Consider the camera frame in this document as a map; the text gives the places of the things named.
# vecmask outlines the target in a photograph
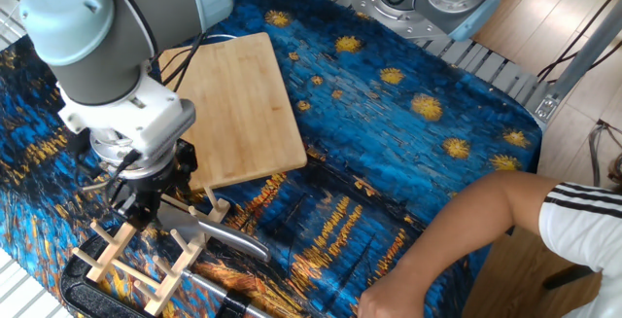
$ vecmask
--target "wooden floor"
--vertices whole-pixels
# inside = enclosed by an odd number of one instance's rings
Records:
[[[559,55],[604,1],[502,0],[499,11],[475,40],[537,74]],[[577,48],[592,35],[595,26]],[[550,79],[557,78],[562,70],[555,71]],[[544,135],[538,173],[591,185],[587,136],[598,119],[622,127],[622,51],[589,72],[558,110]],[[602,176],[618,154],[620,149],[604,135],[599,150]],[[606,186],[608,180],[603,178]],[[569,265],[548,251],[539,238],[517,230],[494,244],[464,317],[561,317],[590,301],[600,286],[600,277],[592,275],[555,291],[541,288],[545,277]]]

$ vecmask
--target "wooden peg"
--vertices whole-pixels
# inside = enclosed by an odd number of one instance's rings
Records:
[[[143,294],[144,294],[146,297],[148,297],[149,299],[151,299],[151,300],[159,300],[159,298],[157,297],[157,295],[156,295],[153,291],[149,290],[149,288],[147,288],[147,287],[145,286],[145,284],[143,284],[140,280],[136,280],[136,281],[134,282],[134,287],[135,287],[136,289],[138,289],[138,291],[140,291],[141,293],[143,293]]]
[[[177,276],[177,274],[169,267],[159,256],[154,256],[154,263],[157,265],[166,275]]]
[[[108,244],[106,250],[104,250],[104,252],[99,255],[99,258],[97,259],[97,262],[100,263],[102,266],[100,268],[91,268],[86,275],[86,278],[94,281],[95,283],[99,283],[100,281],[102,281],[102,279],[104,279],[104,277],[106,276],[106,273],[108,273],[108,271],[112,267],[112,261],[123,252],[123,250],[129,243],[129,240],[132,238],[132,236],[134,236],[135,233],[136,228],[133,227],[131,224],[122,224],[121,228],[117,231],[117,234],[115,234],[116,244]]]
[[[115,240],[115,238],[112,237],[107,231],[99,227],[97,222],[91,222],[90,227],[92,230],[95,230],[95,232],[99,234],[99,236],[106,240],[106,242],[108,242],[109,244],[117,245],[117,241]]]
[[[180,209],[184,211],[188,211],[188,206],[184,204],[182,201],[176,199],[175,197],[169,196],[167,194],[163,194],[161,198],[162,200],[168,202],[169,204],[173,206],[179,207]]]
[[[196,217],[197,219],[201,219],[201,218],[207,217],[206,214],[204,214],[201,211],[197,210],[194,206],[191,206],[191,207],[188,208],[188,213],[190,213],[192,216]]]
[[[172,230],[171,235],[173,235],[173,238],[175,239],[175,241],[177,241],[177,243],[182,248],[182,250],[184,250],[184,252],[190,252],[190,248],[188,247],[186,240],[184,240],[184,238],[177,232],[177,230]]]
[[[205,193],[207,194],[207,198],[210,199],[210,202],[212,203],[212,207],[214,207],[216,211],[222,211],[223,207],[219,203],[219,200],[216,199],[216,195],[214,194],[214,191],[212,191],[212,189],[209,187],[205,187]]]
[[[99,264],[94,258],[89,256],[86,252],[80,250],[79,248],[73,248],[71,253],[78,256],[82,261],[86,262],[93,268],[101,269],[102,265]]]
[[[114,259],[113,260],[113,266],[115,266],[116,268],[124,271],[125,273],[133,276],[134,278],[142,281],[143,283],[151,286],[154,289],[159,288],[159,283],[156,282],[154,279],[152,279],[151,277],[149,277],[147,274],[144,274],[143,272],[139,271],[138,269],[134,269],[132,267],[130,267],[129,265],[124,264],[123,262]]]

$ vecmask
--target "metal handle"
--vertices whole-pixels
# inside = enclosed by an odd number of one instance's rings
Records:
[[[194,274],[191,271],[184,269],[184,271],[182,272],[182,276],[198,284],[199,286],[206,289],[210,293],[213,293],[214,295],[216,295],[216,297],[219,300],[223,300],[226,297],[225,289],[216,285],[212,281],[203,278],[200,275]],[[270,315],[262,312],[260,309],[258,309],[257,307],[251,304],[248,307],[246,307],[246,313],[256,318],[272,318]]]
[[[209,220],[200,220],[198,224],[201,230],[224,244],[264,262],[270,261],[270,250],[250,235]]]

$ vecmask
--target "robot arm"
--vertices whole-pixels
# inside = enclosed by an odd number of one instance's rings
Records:
[[[179,154],[187,152],[178,140],[195,115],[189,100],[147,76],[148,59],[205,32],[232,8],[233,0],[20,4],[37,55],[58,79],[65,102],[59,116],[67,127],[75,133],[89,128],[91,147],[111,171],[125,167],[130,152],[139,157],[119,175],[131,191],[118,208],[137,228],[155,216],[159,195],[181,169]]]

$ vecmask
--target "blue fabric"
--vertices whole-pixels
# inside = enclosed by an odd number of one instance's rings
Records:
[[[210,241],[194,270],[275,316],[353,316],[361,292],[454,193],[495,169],[534,165],[541,131],[524,108],[379,23],[328,0],[236,3],[214,32],[268,33],[309,164],[217,190],[234,203],[225,222],[268,244],[269,264]],[[0,53],[0,246],[58,296],[70,249],[93,235],[91,220],[117,221],[99,195],[77,192],[54,81],[27,38]],[[436,280],[427,317],[460,317],[487,252]],[[159,278],[151,258],[179,253],[149,228],[121,260]],[[144,305],[131,281],[112,272],[100,286]],[[214,316],[212,297],[187,281],[182,289],[164,316]]]

